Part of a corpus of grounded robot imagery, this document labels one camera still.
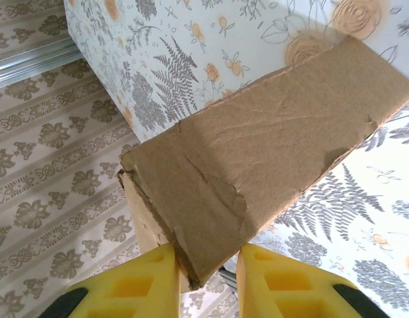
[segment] cardboard box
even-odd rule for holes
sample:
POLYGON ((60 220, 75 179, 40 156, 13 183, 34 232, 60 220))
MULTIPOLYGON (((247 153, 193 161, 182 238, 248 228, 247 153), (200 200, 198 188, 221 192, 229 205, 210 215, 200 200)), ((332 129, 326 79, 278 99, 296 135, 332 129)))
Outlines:
POLYGON ((121 156, 144 246, 172 242, 203 286, 408 100, 409 81, 347 38, 183 119, 121 156))

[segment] brown cardboard flap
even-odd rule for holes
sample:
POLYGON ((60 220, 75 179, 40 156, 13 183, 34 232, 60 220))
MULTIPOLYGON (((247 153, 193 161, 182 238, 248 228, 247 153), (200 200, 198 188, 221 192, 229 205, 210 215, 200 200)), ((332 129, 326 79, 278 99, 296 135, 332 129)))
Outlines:
POLYGON ((347 38, 121 157, 193 288, 409 100, 409 81, 347 38))

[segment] cardboard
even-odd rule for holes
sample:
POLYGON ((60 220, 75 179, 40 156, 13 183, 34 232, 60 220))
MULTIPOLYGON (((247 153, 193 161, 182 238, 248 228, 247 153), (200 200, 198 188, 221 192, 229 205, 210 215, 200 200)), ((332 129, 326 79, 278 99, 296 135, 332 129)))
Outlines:
POLYGON ((195 290, 408 100, 409 81, 347 38, 122 155, 132 216, 195 290))

